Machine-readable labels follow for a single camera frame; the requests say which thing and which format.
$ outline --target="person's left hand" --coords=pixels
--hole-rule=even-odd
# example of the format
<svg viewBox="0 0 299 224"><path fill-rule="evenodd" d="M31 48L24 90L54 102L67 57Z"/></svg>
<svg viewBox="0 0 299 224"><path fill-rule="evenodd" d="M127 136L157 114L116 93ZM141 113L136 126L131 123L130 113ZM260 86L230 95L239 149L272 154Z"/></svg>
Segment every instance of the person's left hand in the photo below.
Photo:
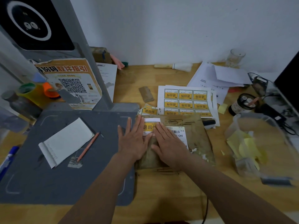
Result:
<svg viewBox="0 0 299 224"><path fill-rule="evenodd" d="M120 125L118 125L118 152L121 154L132 155L135 160L141 159L147 150L149 140L153 133L149 133L144 141L142 138L144 118L138 115L136 122L131 130L132 119L129 117L125 135Z"/></svg>

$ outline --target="hand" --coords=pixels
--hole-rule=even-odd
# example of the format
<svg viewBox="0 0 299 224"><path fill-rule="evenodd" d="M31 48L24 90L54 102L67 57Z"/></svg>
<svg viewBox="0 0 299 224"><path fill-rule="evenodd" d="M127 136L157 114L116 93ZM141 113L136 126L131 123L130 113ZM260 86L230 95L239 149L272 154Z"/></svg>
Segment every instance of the hand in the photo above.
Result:
<svg viewBox="0 0 299 224"><path fill-rule="evenodd" d="M177 135L159 122L156 124L153 132L159 146L152 145L152 150L154 150L159 155L160 159L168 166L180 170L182 161L190 156L190 152L185 144L177 137Z"/></svg>
<svg viewBox="0 0 299 224"><path fill-rule="evenodd" d="M123 131L120 125L118 125L118 152L121 154L132 155L136 160L141 159L143 154L147 150L149 140L153 133L149 133L144 141L142 138L144 118L138 115L136 122L131 130L131 118L128 118L126 132L123 135Z"/></svg>

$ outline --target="clear plastic bin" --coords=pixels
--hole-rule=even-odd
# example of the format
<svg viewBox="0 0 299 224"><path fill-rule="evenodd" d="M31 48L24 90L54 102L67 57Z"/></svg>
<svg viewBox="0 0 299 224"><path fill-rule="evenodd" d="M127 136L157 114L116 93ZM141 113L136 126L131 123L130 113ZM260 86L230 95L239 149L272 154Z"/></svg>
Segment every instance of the clear plastic bin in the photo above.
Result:
<svg viewBox="0 0 299 224"><path fill-rule="evenodd" d="M251 143L244 132L252 136ZM299 154L275 120L269 116L259 113L237 114L225 131L225 138L236 139L230 140L230 144L233 141L234 145L230 148L235 168L241 176L299 179ZM252 141L263 155L262 162L252 158ZM236 155L236 149L242 155Z"/></svg>

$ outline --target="pink cloth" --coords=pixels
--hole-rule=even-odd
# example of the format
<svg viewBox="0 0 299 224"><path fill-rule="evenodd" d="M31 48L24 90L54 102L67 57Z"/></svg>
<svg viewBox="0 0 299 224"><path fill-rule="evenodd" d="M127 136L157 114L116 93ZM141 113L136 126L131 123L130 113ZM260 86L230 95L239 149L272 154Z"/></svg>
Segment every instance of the pink cloth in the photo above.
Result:
<svg viewBox="0 0 299 224"><path fill-rule="evenodd" d="M125 67L125 65L119 59L117 59L115 56L113 56L112 54L110 54L110 56L111 56L111 59L113 60L113 62L117 65L117 68L119 70L121 70L122 68Z"/></svg>

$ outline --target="forearm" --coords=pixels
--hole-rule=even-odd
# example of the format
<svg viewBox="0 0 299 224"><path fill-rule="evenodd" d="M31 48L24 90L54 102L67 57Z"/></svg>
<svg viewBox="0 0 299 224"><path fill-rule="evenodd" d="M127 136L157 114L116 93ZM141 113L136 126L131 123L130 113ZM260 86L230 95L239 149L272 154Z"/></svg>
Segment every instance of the forearm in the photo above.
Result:
<svg viewBox="0 0 299 224"><path fill-rule="evenodd" d="M195 154L182 162L181 169L207 195L225 223L294 223Z"/></svg>
<svg viewBox="0 0 299 224"><path fill-rule="evenodd" d="M111 223L118 192L134 161L130 155L116 153L59 224Z"/></svg>

